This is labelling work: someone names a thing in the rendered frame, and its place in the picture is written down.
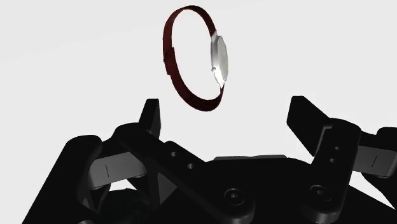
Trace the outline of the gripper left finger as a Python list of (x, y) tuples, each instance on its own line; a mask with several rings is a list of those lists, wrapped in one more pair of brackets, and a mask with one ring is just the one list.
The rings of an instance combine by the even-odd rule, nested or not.
[(148, 99), (108, 140), (70, 139), (22, 224), (251, 224), (246, 182), (162, 142), (160, 128), (159, 101)]

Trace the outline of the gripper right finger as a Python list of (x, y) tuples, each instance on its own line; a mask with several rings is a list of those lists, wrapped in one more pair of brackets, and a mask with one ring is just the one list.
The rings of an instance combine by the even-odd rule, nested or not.
[(397, 128), (376, 134), (330, 118), (304, 96), (291, 98), (287, 125), (312, 155), (304, 184), (302, 216), (315, 224), (386, 224), (390, 207), (350, 186), (353, 172), (389, 180), (397, 172)]

